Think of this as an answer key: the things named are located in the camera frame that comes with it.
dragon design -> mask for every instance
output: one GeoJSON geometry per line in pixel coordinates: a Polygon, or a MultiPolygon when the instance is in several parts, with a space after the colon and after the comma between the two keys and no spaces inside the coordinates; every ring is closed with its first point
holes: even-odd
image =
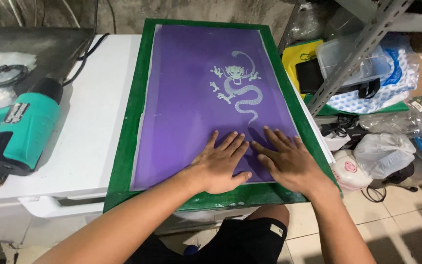
{"type": "MultiPolygon", "coordinates": [[[[261,77],[258,76],[258,71],[255,71],[255,63],[253,62],[253,60],[247,54],[245,54],[241,51],[232,51],[232,53],[231,53],[232,57],[237,57],[237,55],[239,55],[239,54],[242,54],[242,55],[246,56],[247,58],[249,58],[250,62],[252,63],[252,71],[249,74],[247,74],[246,70],[243,67],[235,66],[235,65],[225,67],[225,69],[226,69],[225,71],[221,71],[221,68],[216,68],[216,66],[214,66],[214,70],[211,70],[211,71],[214,72],[216,75],[218,75],[219,78],[221,78],[222,74],[224,74],[224,76],[226,77],[226,80],[224,81],[224,89],[226,90],[227,96],[223,93],[218,93],[218,98],[226,100],[228,104],[231,104],[230,99],[235,98],[237,95],[244,94],[248,91],[255,91],[258,94],[258,97],[256,99],[240,100],[240,101],[237,101],[237,103],[235,103],[235,109],[239,113],[242,113],[242,114],[252,113],[253,114],[253,118],[249,121],[249,124],[250,124],[258,118],[258,113],[254,110],[242,110],[242,109],[240,109],[240,105],[242,105],[242,104],[248,104],[248,105],[260,104],[262,99],[263,99],[263,94],[260,91],[260,89],[258,87],[256,87],[255,85],[246,85],[246,86],[242,87],[241,89],[233,89],[231,87],[231,81],[233,82],[234,85],[239,86],[239,85],[242,84],[243,79],[248,79],[249,81],[252,81],[252,80],[255,80],[255,79],[261,79],[261,77]]],[[[219,87],[217,87],[214,82],[211,82],[210,86],[214,87],[213,92],[216,92],[217,90],[219,90],[219,87]]]]}

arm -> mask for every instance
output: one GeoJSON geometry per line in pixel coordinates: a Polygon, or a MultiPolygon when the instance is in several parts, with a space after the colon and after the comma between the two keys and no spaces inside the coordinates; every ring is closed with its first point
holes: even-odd
{"type": "Polygon", "coordinates": [[[56,245],[35,264],[122,264],[185,201],[200,192],[219,194],[251,177],[232,177],[249,147],[244,135],[230,134],[214,148],[218,132],[193,163],[156,187],[129,199],[56,245]]]}
{"type": "Polygon", "coordinates": [[[302,193],[312,202],[325,262],[375,263],[341,200],[338,188],[320,170],[302,141],[298,137],[292,141],[278,129],[273,132],[267,127],[265,135],[278,151],[252,142],[252,147],[260,153],[258,160],[275,181],[291,191],[302,193]]]}

screen printing frame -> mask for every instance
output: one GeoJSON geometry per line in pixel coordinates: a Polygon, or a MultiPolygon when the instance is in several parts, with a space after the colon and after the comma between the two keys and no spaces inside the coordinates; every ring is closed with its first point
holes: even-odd
{"type": "MultiPolygon", "coordinates": [[[[330,165],[320,148],[318,140],[306,118],[302,106],[299,103],[295,90],[291,86],[289,78],[284,70],[281,58],[278,55],[276,44],[268,26],[257,24],[147,18],[144,21],[143,35],[139,46],[136,69],[133,75],[125,117],[123,119],[123,126],[121,128],[120,139],[118,141],[107,196],[105,198],[104,212],[109,211],[118,204],[143,192],[130,191],[130,184],[138,141],[138,132],[140,129],[140,120],[144,111],[146,99],[149,64],[156,25],[186,25],[258,30],[275,72],[279,87],[283,93],[286,104],[289,107],[293,122],[299,132],[299,135],[301,136],[302,141],[308,151],[313,155],[322,171],[337,185],[336,179],[331,172],[330,165]]],[[[233,191],[219,195],[210,195],[206,192],[197,194],[192,199],[184,203],[184,205],[179,207],[178,211],[228,209],[236,206],[242,208],[267,203],[283,204],[298,202],[307,202],[307,200],[303,195],[291,192],[278,183],[258,183],[241,185],[233,191]]]]}

hand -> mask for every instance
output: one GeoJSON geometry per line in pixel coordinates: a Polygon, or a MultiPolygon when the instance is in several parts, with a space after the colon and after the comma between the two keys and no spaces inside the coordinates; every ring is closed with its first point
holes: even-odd
{"type": "Polygon", "coordinates": [[[221,145],[214,148],[218,134],[218,131],[214,131],[203,152],[183,170],[197,184],[199,192],[225,193],[252,177],[249,171],[232,177],[237,163],[249,148],[249,142],[243,141],[245,135],[233,132],[221,145]]]}
{"type": "Polygon", "coordinates": [[[299,137],[294,137],[292,141],[279,129],[273,132],[267,126],[264,127],[264,133],[278,151],[262,147],[255,141],[252,147],[260,153],[258,160],[275,181],[309,199],[320,191],[334,190],[338,193],[336,185],[323,173],[299,137]]]}

gray wall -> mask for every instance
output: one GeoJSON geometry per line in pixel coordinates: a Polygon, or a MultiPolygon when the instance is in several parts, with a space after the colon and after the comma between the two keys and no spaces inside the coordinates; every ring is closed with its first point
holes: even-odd
{"type": "MultiPolygon", "coordinates": [[[[94,0],[66,0],[81,27],[92,27],[94,0]]],[[[26,26],[75,27],[62,0],[13,0],[26,26]]],[[[240,22],[270,26],[278,44],[293,0],[99,0],[98,33],[141,34],[145,18],[240,22]]],[[[0,26],[17,26],[9,0],[0,0],[0,26]]]]}

